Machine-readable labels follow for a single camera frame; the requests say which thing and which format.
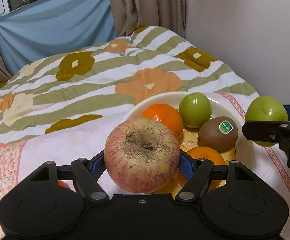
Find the brown kiwi with sticker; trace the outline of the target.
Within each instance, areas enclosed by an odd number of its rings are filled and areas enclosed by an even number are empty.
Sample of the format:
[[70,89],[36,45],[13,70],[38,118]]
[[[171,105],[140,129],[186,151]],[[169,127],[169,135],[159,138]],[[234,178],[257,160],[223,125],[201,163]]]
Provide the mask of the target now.
[[219,116],[205,122],[198,132],[198,145],[218,152],[230,150],[238,139],[236,123],[227,116]]

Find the large orange front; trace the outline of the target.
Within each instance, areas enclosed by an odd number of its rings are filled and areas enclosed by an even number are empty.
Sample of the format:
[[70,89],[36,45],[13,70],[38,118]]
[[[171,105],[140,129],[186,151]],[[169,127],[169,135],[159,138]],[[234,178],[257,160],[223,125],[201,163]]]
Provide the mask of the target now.
[[184,130],[183,119],[180,113],[170,105],[164,103],[152,104],[143,111],[142,117],[164,124],[177,139],[182,136]]

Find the green striped floral quilt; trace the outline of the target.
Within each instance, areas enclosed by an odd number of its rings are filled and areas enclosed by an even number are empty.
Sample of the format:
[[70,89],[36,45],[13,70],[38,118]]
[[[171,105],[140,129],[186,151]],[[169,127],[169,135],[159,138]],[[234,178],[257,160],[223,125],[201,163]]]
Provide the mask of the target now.
[[127,112],[165,92],[256,90],[227,64],[163,27],[25,65],[0,83],[0,143],[22,141]]

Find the large red yellow apple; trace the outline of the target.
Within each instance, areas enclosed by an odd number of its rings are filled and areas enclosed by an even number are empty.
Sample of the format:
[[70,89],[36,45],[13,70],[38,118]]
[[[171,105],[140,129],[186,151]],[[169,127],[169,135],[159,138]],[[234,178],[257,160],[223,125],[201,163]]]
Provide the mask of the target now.
[[180,145],[165,125],[148,118],[132,118],[116,126],[104,147],[105,167],[120,188],[151,193],[174,176]]

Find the large orange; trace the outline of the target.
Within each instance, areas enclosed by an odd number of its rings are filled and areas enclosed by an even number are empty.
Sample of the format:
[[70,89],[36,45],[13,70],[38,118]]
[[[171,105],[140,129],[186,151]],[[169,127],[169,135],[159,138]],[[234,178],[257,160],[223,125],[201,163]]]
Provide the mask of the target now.
[[143,111],[142,117],[164,124],[177,139],[182,136],[184,130],[183,119],[180,113],[170,105],[164,103],[152,104]]
[[172,179],[153,194],[171,194],[175,198],[203,163],[214,167],[226,165],[221,154],[212,148],[198,146],[187,151],[181,150],[180,162]]

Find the blue hanging sheet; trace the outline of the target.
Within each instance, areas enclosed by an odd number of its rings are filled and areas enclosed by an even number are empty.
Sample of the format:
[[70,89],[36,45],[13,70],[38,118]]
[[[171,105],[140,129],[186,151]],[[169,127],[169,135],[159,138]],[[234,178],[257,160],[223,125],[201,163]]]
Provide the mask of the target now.
[[30,62],[115,37],[109,0],[40,0],[0,16],[0,55],[11,75]]

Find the small mandarin front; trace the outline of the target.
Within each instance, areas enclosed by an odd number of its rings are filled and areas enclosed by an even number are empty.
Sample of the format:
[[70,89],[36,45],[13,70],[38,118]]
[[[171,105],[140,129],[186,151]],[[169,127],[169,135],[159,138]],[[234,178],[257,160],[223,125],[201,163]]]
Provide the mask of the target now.
[[64,188],[67,188],[67,189],[69,188],[68,185],[66,183],[64,183],[62,180],[58,180],[58,184],[61,187],[64,187]]

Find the cream cartoon bear plate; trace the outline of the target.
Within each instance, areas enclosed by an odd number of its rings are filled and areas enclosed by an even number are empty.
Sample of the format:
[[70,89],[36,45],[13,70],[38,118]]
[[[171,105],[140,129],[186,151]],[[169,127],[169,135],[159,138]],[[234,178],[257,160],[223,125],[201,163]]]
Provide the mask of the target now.
[[[168,92],[152,96],[136,105],[123,119],[123,122],[132,118],[142,116],[143,111],[152,104],[164,103],[178,109],[180,101],[189,92]],[[205,93],[205,96],[211,103],[212,115],[211,118],[218,116],[227,116],[232,119],[238,127],[238,139],[234,148],[227,152],[221,152],[221,156],[228,164],[231,160],[237,160],[243,163],[246,167],[251,169],[254,165],[254,145],[253,142],[248,141],[242,134],[242,126],[244,124],[245,112],[234,98],[233,94],[229,93]],[[188,150],[197,147],[198,128],[184,127],[182,136],[179,138],[180,148],[187,152]],[[153,194],[171,193],[175,198],[176,194],[182,189],[184,176],[180,174],[177,169],[173,179],[171,179],[164,187],[153,192]]]

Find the right beige curtain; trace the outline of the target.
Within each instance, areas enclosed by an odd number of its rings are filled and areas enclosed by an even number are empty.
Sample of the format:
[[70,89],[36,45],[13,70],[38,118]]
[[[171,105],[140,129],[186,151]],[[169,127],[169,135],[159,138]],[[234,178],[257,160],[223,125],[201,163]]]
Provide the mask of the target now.
[[117,36],[136,29],[161,26],[184,36],[186,0],[109,0]]

